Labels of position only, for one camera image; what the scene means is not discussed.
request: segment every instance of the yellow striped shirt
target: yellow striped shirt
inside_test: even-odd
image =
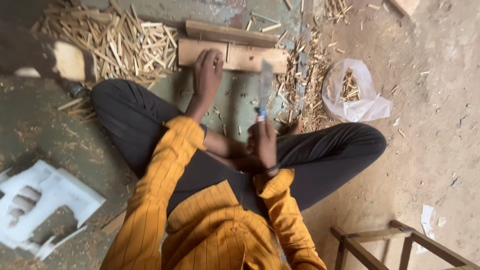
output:
[[[270,181],[254,177],[273,227],[245,211],[224,180],[175,207],[160,253],[168,200],[195,151],[206,149],[204,131],[193,119],[179,116],[166,126],[169,130],[128,201],[125,221],[102,270],[326,269],[290,196],[292,169],[280,170]],[[288,264],[281,259],[278,243]]]

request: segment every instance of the shirt cuff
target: shirt cuff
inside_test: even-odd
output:
[[[257,195],[264,199],[269,199],[285,192],[292,184],[294,176],[294,169],[281,169],[270,180],[264,174],[256,175],[253,178],[253,183],[255,184]]]
[[[197,149],[205,151],[207,147],[204,146],[205,130],[188,116],[177,116],[174,119],[164,124],[171,131],[176,134],[184,136]]]

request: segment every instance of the paper scrap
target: paper scrap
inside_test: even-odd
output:
[[[445,217],[438,218],[438,227],[443,228],[445,226],[445,223],[447,223],[447,218]]]
[[[423,208],[421,211],[421,217],[420,217],[421,226],[425,231],[425,235],[432,240],[435,240],[435,235],[433,234],[432,226],[430,226],[430,220],[434,216],[435,216],[435,208],[428,205],[423,205]],[[420,254],[425,251],[427,251],[427,249],[419,245],[417,248],[417,252],[415,253]]]

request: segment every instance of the right hand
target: right hand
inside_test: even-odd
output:
[[[198,56],[193,74],[193,90],[201,100],[213,100],[222,81],[224,61],[223,54],[216,49],[204,49]]]
[[[277,165],[276,133],[272,122],[265,117],[264,121],[257,118],[257,123],[248,129],[248,148],[258,157],[264,170]],[[278,174],[279,169],[267,172],[271,178]]]

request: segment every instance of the shirt sleeve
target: shirt sleeve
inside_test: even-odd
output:
[[[297,202],[290,195],[294,175],[293,169],[281,169],[271,180],[265,175],[257,175],[253,182],[258,196],[263,198],[267,206],[268,215],[292,269],[326,270],[303,223]]]
[[[161,267],[159,247],[168,200],[195,151],[206,149],[204,130],[192,118],[178,116],[165,126],[169,130],[157,144],[145,176],[128,200],[125,221],[101,270]]]

